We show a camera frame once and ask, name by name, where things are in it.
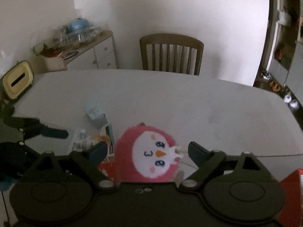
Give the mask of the white chicken snack packet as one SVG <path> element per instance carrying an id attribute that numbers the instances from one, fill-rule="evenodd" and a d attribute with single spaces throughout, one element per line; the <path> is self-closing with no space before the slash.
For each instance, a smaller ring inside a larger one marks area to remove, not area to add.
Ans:
<path id="1" fill-rule="evenodd" d="M 112 156 L 113 145 L 109 131 L 106 131 L 105 127 L 103 127 L 100 131 L 92 134 L 85 129 L 77 129 L 73 135 L 67 153 L 69 154 L 72 151 L 86 151 L 102 141 L 105 141 L 107 144 L 108 156 Z"/>

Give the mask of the teal striped small packet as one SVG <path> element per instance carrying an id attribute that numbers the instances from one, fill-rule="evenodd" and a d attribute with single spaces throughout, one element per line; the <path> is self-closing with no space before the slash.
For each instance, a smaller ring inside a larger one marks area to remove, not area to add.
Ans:
<path id="1" fill-rule="evenodd" d="M 113 130 L 112 130 L 112 125 L 111 124 L 107 124 L 105 126 L 105 133 L 110 138 L 109 155 L 113 156 L 114 155 L 114 148 L 115 148 L 115 139 L 114 139 L 114 135 L 113 135 Z"/>

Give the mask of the red card tag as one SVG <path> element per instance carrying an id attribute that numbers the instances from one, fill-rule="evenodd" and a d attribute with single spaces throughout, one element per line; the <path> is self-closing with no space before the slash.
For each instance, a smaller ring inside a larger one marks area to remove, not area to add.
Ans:
<path id="1" fill-rule="evenodd" d="M 108 177 L 111 181 L 117 182 L 117 173 L 114 162 L 102 162 L 97 166 L 97 169 Z"/>

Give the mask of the pink plush bird toy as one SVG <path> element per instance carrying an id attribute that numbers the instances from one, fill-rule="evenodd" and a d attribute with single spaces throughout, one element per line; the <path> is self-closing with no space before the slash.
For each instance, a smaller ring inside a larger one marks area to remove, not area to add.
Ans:
<path id="1" fill-rule="evenodd" d="M 175 139 L 152 126 L 128 128 L 115 146 L 119 182 L 169 182 L 183 157 Z"/>

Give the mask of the red cardboard box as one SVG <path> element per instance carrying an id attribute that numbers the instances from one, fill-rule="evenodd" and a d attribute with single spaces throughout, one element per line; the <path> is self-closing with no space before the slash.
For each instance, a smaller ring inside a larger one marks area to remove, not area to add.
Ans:
<path id="1" fill-rule="evenodd" d="M 286 204 L 278 218 L 283 226 L 302 226 L 302 169 L 295 170 L 280 182 L 286 193 Z"/>

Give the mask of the wooden chair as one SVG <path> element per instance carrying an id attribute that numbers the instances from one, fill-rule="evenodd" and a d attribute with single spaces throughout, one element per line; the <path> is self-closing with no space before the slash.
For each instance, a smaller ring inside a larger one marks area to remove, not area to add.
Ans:
<path id="1" fill-rule="evenodd" d="M 157 33 L 140 38 L 142 68 L 198 76 L 204 43 L 196 38 L 172 33 Z"/>

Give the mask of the yellow green tissue box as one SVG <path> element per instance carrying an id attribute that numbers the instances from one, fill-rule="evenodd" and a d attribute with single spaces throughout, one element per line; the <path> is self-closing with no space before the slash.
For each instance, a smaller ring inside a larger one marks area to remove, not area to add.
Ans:
<path id="1" fill-rule="evenodd" d="M 30 63 L 22 61 L 4 75 L 4 92 L 10 100 L 17 100 L 32 85 L 33 80 Z"/>

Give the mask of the beige planter box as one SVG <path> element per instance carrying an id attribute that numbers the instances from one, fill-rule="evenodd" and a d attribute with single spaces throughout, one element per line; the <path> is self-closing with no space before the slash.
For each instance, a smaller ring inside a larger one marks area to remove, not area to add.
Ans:
<path id="1" fill-rule="evenodd" d="M 34 74 L 66 71 L 67 66 L 61 57 L 46 58 L 42 55 L 32 56 L 29 60 Z"/>

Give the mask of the white sideboard cabinet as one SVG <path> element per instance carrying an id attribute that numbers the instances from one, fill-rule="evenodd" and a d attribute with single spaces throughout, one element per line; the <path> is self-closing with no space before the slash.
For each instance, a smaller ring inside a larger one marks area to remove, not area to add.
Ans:
<path id="1" fill-rule="evenodd" d="M 67 70 L 117 69 L 113 32 L 100 32 L 89 44 L 67 49 L 61 54 Z"/>

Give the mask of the light blue small box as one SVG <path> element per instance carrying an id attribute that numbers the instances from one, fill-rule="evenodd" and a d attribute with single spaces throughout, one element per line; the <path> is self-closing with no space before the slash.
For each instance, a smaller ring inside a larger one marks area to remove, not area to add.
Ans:
<path id="1" fill-rule="evenodd" d="M 87 99 L 84 102 L 84 109 L 90 122 L 95 128 L 101 129 L 108 124 L 107 117 L 97 100 L 92 98 Z"/>

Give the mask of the blue globe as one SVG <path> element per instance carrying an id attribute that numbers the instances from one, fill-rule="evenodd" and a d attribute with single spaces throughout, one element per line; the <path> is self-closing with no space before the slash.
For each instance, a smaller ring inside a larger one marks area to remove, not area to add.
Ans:
<path id="1" fill-rule="evenodd" d="M 70 32 L 77 32 L 89 27 L 89 22 L 85 19 L 78 18 L 70 24 Z"/>

